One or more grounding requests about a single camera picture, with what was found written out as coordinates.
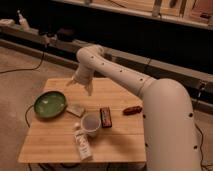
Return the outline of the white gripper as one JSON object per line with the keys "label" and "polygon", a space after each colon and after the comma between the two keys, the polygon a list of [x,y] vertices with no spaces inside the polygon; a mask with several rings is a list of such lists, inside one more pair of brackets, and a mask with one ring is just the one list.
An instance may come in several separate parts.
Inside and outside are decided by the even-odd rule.
{"label": "white gripper", "polygon": [[72,79],[67,82],[66,86],[79,83],[85,86],[85,90],[87,91],[88,96],[91,96],[93,93],[93,84],[92,84],[93,76],[94,76],[93,69],[88,68],[84,65],[79,65]]}

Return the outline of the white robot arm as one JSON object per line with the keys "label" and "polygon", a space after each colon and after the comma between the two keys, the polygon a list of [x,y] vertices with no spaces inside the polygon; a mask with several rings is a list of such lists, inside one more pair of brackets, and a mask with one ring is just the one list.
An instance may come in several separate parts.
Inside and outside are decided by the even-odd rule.
{"label": "white robot arm", "polygon": [[155,79],[104,58],[104,48],[77,51],[71,82],[92,91],[95,72],[110,78],[143,101],[147,171],[202,171],[192,102],[179,82]]}

